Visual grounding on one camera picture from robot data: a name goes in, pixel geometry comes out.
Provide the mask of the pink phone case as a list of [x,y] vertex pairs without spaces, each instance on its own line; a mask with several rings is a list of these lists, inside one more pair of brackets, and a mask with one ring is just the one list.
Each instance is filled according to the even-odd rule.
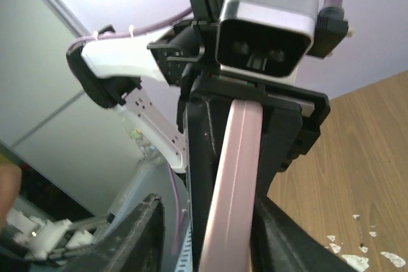
[[248,271],[263,109],[231,104],[199,271]]

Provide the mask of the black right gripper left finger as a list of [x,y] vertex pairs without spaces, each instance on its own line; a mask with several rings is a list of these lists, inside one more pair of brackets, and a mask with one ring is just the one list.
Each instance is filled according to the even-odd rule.
[[160,271],[164,236],[161,197],[149,194],[96,244],[62,248],[48,260],[67,261],[63,271]]

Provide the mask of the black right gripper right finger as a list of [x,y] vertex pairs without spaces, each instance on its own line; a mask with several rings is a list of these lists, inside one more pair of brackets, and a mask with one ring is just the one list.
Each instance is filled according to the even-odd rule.
[[251,259],[253,271],[354,271],[268,197],[254,200]]

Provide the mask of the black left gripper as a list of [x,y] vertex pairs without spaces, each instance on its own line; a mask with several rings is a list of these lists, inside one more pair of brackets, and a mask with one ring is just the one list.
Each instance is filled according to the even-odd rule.
[[177,124],[189,144],[193,252],[200,253],[233,100],[254,101],[263,107],[256,184],[260,194],[267,193],[276,173],[310,150],[330,105],[322,93],[232,74],[184,75],[180,89]]

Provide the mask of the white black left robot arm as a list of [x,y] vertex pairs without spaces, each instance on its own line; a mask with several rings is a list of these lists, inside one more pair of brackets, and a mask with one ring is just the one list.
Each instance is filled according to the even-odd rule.
[[171,168],[189,174],[196,250],[244,252],[254,200],[306,154],[330,112],[326,95],[226,71],[248,59],[237,22],[186,20],[148,49],[155,69],[136,65],[134,31],[106,27],[83,37],[66,60],[87,95],[134,122]]

